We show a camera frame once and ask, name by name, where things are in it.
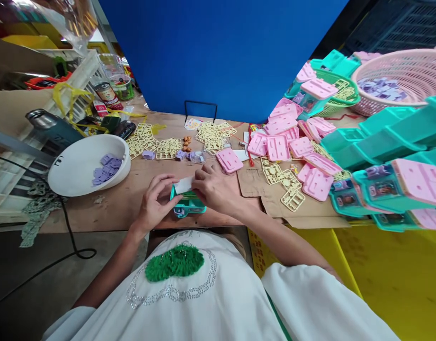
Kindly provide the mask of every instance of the black cable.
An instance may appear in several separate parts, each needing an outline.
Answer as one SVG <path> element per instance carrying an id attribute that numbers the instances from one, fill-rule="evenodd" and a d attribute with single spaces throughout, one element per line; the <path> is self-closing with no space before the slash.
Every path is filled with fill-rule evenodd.
<path id="1" fill-rule="evenodd" d="M 44 180 L 40 175 L 38 175 L 38 174 L 36 174 L 35 172 L 33 172 L 32 170 L 30 170 L 30 169 L 28 169 L 28 168 L 26 168 L 26 167 L 24 167 L 24 166 L 22 166 L 22 165 L 20 165 L 20 164 L 18 164 L 18 163 L 16 163 L 16 162 L 13 162 L 13 161 L 11 161 L 11 160 L 5 159 L 5 158 L 3 158 L 3 157 L 1 157 L 1 156 L 0 156 L 0 160 L 3 160 L 3 161 L 6 161 L 6 162 L 9 162 L 9 163 L 12 163 L 13 165 L 18 166 L 18 167 L 20 167 L 20 168 L 22 168 L 22 169 L 24 169 L 24 170 L 26 170 L 26 171 L 32 173 L 36 178 L 38 178 L 38 179 L 40 179 L 42 182 L 44 182 L 44 183 L 48 186 L 48 188 L 50 189 L 49 184 L 47 183 L 47 181 Z M 5 300 L 7 297 L 9 297 L 9 296 L 12 295 L 13 293 L 15 293 L 17 290 L 19 290 L 20 288 L 22 288 L 25 284 L 27 284 L 28 282 L 30 282 L 32 279 L 34 279 L 34 278 L 37 277 L 38 275 L 42 274 L 44 271 L 50 269 L 51 267 L 57 265 L 58 263 L 61 263 L 61 262 L 64 261 L 65 259 L 68 259 L 69 257 L 76 255 L 76 256 L 79 257 L 80 259 L 88 260 L 88 259 L 91 259 L 91 258 L 93 258 L 94 256 L 96 256 L 96 254 L 97 254 L 97 252 L 98 252 L 96 249 L 93 249 L 93 248 L 86 248 L 86 249 L 80 249 L 80 250 L 77 249 L 76 241 L 74 240 L 74 235 L 73 235 L 73 233 L 72 233 L 71 226 L 70 226 L 70 220 L 69 220 L 69 218 L 68 218 L 68 212 L 66 211 L 65 202 L 64 202 L 62 196 L 60 196 L 60 195 L 58 195 L 58 194 L 56 194 L 56 193 L 54 193 L 54 194 L 57 196 L 57 198 L 59 199 L 59 201 L 60 201 L 60 203 L 61 203 L 61 205 L 62 205 L 63 213 L 64 213 L 64 215 L 65 215 L 66 227 L 68 228 L 68 233 L 69 233 L 70 238 L 71 238 L 71 244 L 72 244 L 73 252 L 67 254 L 67 255 L 64 256 L 64 257 L 61 257 L 60 259 L 56 260 L 55 262 L 53 262 L 53 263 L 47 265 L 46 267 L 42 268 L 41 270 L 39 270 L 39 271 L 38 271 L 36 274 L 34 274 L 32 277 L 30 277 L 29 279 L 27 279 L 26 281 L 24 281 L 23 283 L 21 283 L 20 285 L 18 285 L 17 287 L 15 287 L 13 290 L 11 290 L 9 293 L 7 293 L 5 296 L 3 296 L 3 297 L 0 299 L 0 302 L 2 302 L 2 301 Z M 89 256 L 82 256 L 81 253 L 83 253 L 83 252 L 91 252 L 92 254 L 89 255 Z"/>

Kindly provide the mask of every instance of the person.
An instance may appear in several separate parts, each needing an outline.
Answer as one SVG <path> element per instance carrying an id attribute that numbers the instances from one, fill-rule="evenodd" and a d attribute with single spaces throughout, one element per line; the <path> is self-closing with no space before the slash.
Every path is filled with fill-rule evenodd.
<path id="1" fill-rule="evenodd" d="M 205 230 L 161 242 L 133 273 L 141 241 L 182 199 L 153 178 L 115 254 L 43 340 L 399 340 L 303 238 L 233 191 L 204 165 L 192 189 L 203 203 L 256 233 L 281 264 L 262 279 L 235 241 Z"/>

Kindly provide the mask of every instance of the green basket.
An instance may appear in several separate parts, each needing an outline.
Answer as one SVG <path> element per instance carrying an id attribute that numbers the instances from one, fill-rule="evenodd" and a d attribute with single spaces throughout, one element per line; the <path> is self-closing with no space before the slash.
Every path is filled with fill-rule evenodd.
<path id="1" fill-rule="evenodd" d="M 327 70 L 314 69 L 317 78 L 335 85 L 339 91 L 325 105 L 324 109 L 314 116 L 329 117 L 343 108 L 351 107 L 360 101 L 357 85 L 349 78 L 340 76 Z"/>

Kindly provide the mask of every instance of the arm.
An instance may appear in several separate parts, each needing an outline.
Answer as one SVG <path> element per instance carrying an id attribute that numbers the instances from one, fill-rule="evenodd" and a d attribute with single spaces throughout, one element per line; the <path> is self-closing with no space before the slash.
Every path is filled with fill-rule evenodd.
<path id="1" fill-rule="evenodd" d="M 101 303 L 128 277 L 134 266 L 137 250 L 147 233 L 174 208 L 182 199 L 176 196 L 170 199 L 170 189 L 178 182 L 173 174 L 161 174 L 153 178 L 142 198 L 141 209 L 128 234 L 115 251 L 112 258 L 98 273 L 83 294 L 72 306 L 90 306 L 98 308 Z"/>
<path id="2" fill-rule="evenodd" d="M 317 265 L 341 281 L 325 258 L 302 237 L 248 204 L 244 198 L 233 194 L 229 197 L 232 190 L 222 172 L 214 167 L 204 165 L 197 170 L 192 184 L 208 207 L 239 220 L 254 231 L 283 265 Z"/>

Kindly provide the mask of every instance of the hand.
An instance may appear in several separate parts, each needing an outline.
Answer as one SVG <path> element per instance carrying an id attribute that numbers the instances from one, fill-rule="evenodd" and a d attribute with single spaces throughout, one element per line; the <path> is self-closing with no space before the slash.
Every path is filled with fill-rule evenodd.
<path id="1" fill-rule="evenodd" d="M 233 215 L 242 204 L 242 199 L 227 184 L 226 177 L 218 166 L 203 165 L 202 169 L 196 170 L 192 189 L 207 207 Z"/>
<path id="2" fill-rule="evenodd" d="M 158 225 L 161 220 L 183 198 L 177 195 L 170 200 L 172 184 L 177 183 L 174 174 L 160 174 L 155 176 L 142 197 L 141 209 L 136 221 L 131 225 L 130 231 L 138 232 L 144 236 Z"/>

